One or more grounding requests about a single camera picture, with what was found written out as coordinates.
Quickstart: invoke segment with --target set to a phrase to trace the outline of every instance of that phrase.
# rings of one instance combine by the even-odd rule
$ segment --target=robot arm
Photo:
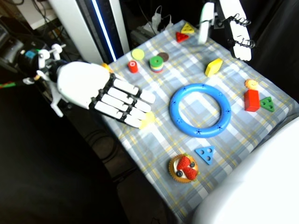
[[[54,46],[52,49],[57,60],[50,59],[47,63],[45,58],[49,58],[50,54],[47,50],[42,50],[39,52],[39,64],[44,67],[37,73],[47,81],[51,89],[51,107],[58,116],[63,116],[57,107],[58,102],[63,99],[85,109],[96,110],[130,126],[141,126],[142,120],[146,119],[145,113],[151,111],[148,103],[155,102],[155,95],[131,85],[100,65],[60,62],[60,48]]]
[[[199,44],[204,44],[207,41],[209,28],[214,25],[215,4],[216,14],[220,19],[220,24],[224,25],[233,57],[250,61],[251,48],[255,44],[253,40],[250,40],[246,28],[251,22],[247,20],[239,0],[218,0],[216,3],[207,2],[204,5],[200,17]]]

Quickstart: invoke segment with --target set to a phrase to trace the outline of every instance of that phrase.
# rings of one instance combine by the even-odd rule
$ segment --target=plaid tablecloth
[[[185,21],[181,21],[138,47],[145,52],[145,58],[138,61],[138,73],[130,73],[127,69],[128,61],[132,60],[131,53],[110,64],[115,73],[131,84],[156,95],[152,105],[156,122],[139,130],[104,116],[124,148],[181,222],[187,221],[188,215],[269,132],[291,115],[299,116],[299,105],[292,98],[246,63],[234,59],[228,50],[213,40],[199,46],[195,32],[188,40],[177,43],[175,33],[184,24]],[[167,52],[170,58],[162,72],[154,73],[150,70],[149,59],[159,52]],[[206,66],[216,58],[223,60],[222,67],[216,75],[207,78],[204,75]],[[274,113],[263,108],[257,112],[244,111],[243,95],[247,90],[244,82],[248,78],[259,83],[260,99],[272,97]],[[224,93],[230,102],[230,124],[215,137],[190,137],[171,121],[169,102],[172,95],[180,87],[192,83],[211,85]],[[201,93],[185,97],[180,103],[180,113],[186,122],[200,127],[213,125],[220,115],[218,104]],[[210,166],[194,152],[207,146],[215,146]],[[199,165],[197,180],[189,184],[174,181],[168,172],[170,159],[183,153],[192,155]]]

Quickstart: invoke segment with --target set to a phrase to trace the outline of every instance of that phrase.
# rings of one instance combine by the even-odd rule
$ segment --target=blue triangle block with holes
[[[213,154],[214,154],[214,146],[209,146],[205,148],[198,148],[195,152],[208,164],[212,164]]]

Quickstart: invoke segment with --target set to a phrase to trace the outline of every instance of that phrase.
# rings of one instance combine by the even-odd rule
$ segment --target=dark floor
[[[74,108],[68,118],[83,137],[99,129],[87,110]],[[94,136],[88,143],[93,144],[98,136]],[[96,142],[93,149],[100,158],[103,158],[111,151],[113,142],[112,138],[102,138]],[[135,164],[124,149],[119,147],[116,157],[107,162],[105,166],[113,178],[123,171],[135,167]],[[139,169],[136,169],[118,185],[118,195],[131,224],[167,223],[161,197]]]

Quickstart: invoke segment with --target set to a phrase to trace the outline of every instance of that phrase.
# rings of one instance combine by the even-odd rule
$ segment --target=red triangle
[[[189,38],[188,35],[186,35],[186,34],[182,34],[182,33],[180,33],[180,32],[177,32],[177,33],[176,33],[176,36],[177,36],[177,42],[178,42],[178,43],[181,43],[181,42],[183,42],[183,41],[185,41],[185,40],[187,40],[187,39]]]

